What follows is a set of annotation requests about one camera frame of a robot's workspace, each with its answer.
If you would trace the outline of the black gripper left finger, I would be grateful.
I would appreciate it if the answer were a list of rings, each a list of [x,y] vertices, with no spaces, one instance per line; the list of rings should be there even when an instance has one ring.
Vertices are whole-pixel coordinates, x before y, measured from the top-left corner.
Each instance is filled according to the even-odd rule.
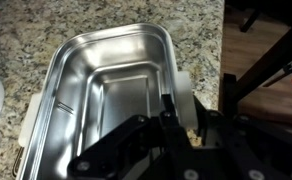
[[[121,180],[154,148],[162,153],[138,180],[199,178],[200,164],[180,126],[172,98],[162,96],[164,110],[148,118],[134,115],[73,158],[67,172],[75,180]]]

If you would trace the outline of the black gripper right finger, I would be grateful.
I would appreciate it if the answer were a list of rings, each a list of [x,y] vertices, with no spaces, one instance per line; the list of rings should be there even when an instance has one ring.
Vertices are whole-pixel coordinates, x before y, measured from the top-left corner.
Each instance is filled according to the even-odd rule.
[[[292,180],[292,133],[246,114],[229,119],[195,102],[199,180]]]

